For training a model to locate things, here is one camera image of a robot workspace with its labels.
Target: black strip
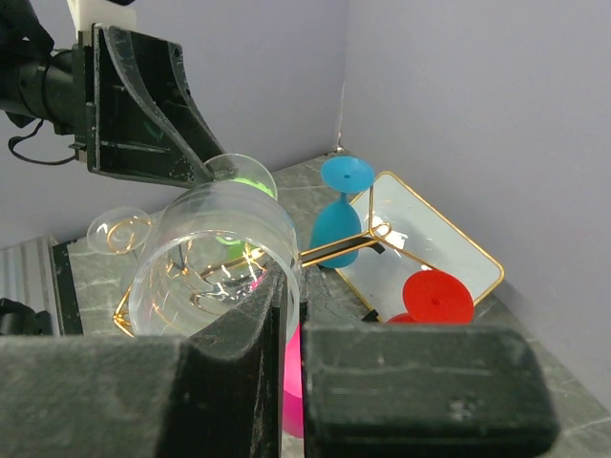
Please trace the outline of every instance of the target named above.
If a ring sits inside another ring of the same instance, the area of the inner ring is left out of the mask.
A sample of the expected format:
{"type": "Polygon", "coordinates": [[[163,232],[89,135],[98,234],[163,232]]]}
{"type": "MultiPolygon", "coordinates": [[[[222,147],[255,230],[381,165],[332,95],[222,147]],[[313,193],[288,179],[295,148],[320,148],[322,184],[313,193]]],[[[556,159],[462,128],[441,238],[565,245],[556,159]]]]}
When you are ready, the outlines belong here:
{"type": "Polygon", "coordinates": [[[83,324],[80,320],[78,301],[74,290],[73,269],[70,266],[70,256],[68,255],[69,244],[70,242],[66,242],[53,247],[57,296],[59,297],[60,328],[62,334],[66,336],[83,333],[83,324]]]}
{"type": "Polygon", "coordinates": [[[363,322],[365,323],[379,323],[378,317],[380,315],[375,310],[371,310],[366,316],[363,317],[363,322]]]}

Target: black cable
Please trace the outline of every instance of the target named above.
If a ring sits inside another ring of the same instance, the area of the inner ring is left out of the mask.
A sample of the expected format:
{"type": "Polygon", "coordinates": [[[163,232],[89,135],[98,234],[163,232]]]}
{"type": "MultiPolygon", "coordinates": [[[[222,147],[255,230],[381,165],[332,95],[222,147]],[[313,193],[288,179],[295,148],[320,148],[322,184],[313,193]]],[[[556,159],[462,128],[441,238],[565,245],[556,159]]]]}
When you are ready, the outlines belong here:
{"type": "Polygon", "coordinates": [[[77,159],[76,154],[74,154],[74,156],[72,157],[66,157],[65,159],[61,159],[61,160],[45,161],[45,160],[30,159],[29,157],[22,156],[15,151],[15,146],[17,146],[19,143],[21,143],[24,140],[27,140],[28,138],[32,138],[33,136],[38,134],[38,131],[40,130],[44,122],[45,122],[44,119],[40,119],[40,121],[38,121],[38,124],[36,124],[36,127],[34,128],[32,133],[29,135],[14,136],[13,138],[11,138],[9,140],[9,151],[11,151],[11,154],[20,160],[29,162],[30,164],[37,164],[37,165],[64,165],[64,164],[67,164],[68,162],[72,162],[73,160],[76,160],[77,159]]]}

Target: table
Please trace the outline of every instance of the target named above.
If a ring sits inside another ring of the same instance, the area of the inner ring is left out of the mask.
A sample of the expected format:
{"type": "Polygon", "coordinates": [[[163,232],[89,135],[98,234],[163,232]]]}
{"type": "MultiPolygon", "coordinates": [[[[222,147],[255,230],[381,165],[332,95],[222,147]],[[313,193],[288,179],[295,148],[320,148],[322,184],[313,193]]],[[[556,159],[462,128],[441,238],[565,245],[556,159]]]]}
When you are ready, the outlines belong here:
{"type": "MultiPolygon", "coordinates": [[[[329,156],[320,156],[274,173],[279,202],[291,216],[301,247],[309,243],[318,212],[337,198],[320,178],[320,167],[329,156]]],[[[64,327],[87,336],[117,335],[127,338],[112,323],[113,312],[125,285],[125,272],[134,268],[134,256],[103,256],[94,253],[85,239],[55,249],[56,265],[67,266],[68,276],[58,278],[64,327]]],[[[325,272],[334,299],[357,318],[369,311],[335,271],[325,272]]],[[[507,307],[493,295],[475,310],[476,323],[511,327],[525,336],[537,354],[553,394],[563,432],[547,458],[611,457],[611,414],[583,387],[545,347],[534,338],[507,307]]],[[[285,436],[284,456],[303,456],[303,443],[285,436]]]]}

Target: white plastic part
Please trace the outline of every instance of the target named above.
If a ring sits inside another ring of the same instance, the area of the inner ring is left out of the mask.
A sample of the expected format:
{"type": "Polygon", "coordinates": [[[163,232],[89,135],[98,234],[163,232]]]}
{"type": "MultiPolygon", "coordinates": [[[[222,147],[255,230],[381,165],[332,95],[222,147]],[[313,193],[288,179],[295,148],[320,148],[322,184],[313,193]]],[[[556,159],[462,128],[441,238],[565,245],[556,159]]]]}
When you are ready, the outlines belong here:
{"type": "Polygon", "coordinates": [[[90,31],[93,24],[107,24],[136,30],[136,11],[107,0],[68,0],[76,34],[90,31]]]}

